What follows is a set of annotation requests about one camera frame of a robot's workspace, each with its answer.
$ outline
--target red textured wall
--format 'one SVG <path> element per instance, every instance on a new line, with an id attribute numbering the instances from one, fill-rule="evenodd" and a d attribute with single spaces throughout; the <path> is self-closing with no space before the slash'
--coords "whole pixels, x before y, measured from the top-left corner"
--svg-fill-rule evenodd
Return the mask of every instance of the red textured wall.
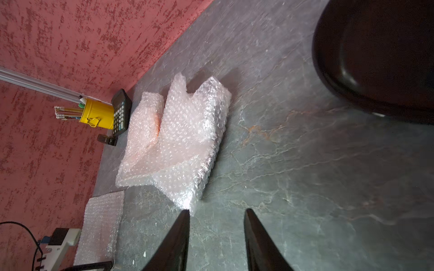
<path id="1" fill-rule="evenodd" d="M 212 0 L 2 0 L 0 66 L 110 101 Z"/>
<path id="2" fill-rule="evenodd" d="M 36 238 L 81 228 L 103 148 L 96 137 L 106 131 L 57 120 L 55 105 L 73 104 L 0 81 L 0 221 L 21 222 Z M 25 230 L 0 226 L 1 270 L 30 270 L 34 251 Z"/>

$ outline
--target black chair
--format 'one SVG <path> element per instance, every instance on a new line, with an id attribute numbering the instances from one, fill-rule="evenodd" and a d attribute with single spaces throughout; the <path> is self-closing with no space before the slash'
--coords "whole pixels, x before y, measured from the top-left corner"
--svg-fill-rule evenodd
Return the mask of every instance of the black chair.
<path id="1" fill-rule="evenodd" d="M 434 1 L 331 0 L 312 59 L 327 88 L 353 105 L 434 123 Z"/>

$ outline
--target yellow pencil holder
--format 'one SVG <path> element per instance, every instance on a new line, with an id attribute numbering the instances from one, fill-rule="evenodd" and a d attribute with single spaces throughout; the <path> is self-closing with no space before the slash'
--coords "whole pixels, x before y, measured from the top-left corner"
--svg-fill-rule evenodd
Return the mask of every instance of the yellow pencil holder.
<path id="1" fill-rule="evenodd" d="M 80 122 L 113 130 L 114 113 L 113 106 L 88 98 Z"/>

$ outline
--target bubble wrap sheet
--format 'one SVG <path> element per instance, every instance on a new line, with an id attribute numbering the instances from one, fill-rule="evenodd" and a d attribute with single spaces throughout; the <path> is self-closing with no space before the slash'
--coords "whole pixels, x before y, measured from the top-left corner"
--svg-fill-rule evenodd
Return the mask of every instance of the bubble wrap sheet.
<path id="1" fill-rule="evenodd" d="M 195 203 L 214 166 L 225 131 L 231 94 L 214 77 L 188 94 L 185 77 L 175 75 L 159 125 L 162 97 L 144 93 L 129 124 L 117 186 L 151 184 L 180 209 Z"/>
<path id="2" fill-rule="evenodd" d="M 74 265 L 114 259 L 123 205 L 124 191 L 89 199 Z"/>

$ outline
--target stone surface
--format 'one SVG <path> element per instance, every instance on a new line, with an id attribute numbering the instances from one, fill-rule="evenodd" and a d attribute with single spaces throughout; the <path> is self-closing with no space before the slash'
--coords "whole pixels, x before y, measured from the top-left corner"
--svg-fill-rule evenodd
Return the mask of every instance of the stone surface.
<path id="1" fill-rule="evenodd" d="M 215 0 L 134 87 L 233 94 L 197 213 L 187 270 L 247 270 L 252 208 L 294 270 L 433 270 L 433 126 L 360 112 L 331 95 L 311 60 L 327 1 Z M 105 147 L 95 195 L 116 190 L 126 145 Z M 140 270 L 179 214 L 152 186 L 125 191 L 117 270 Z"/>

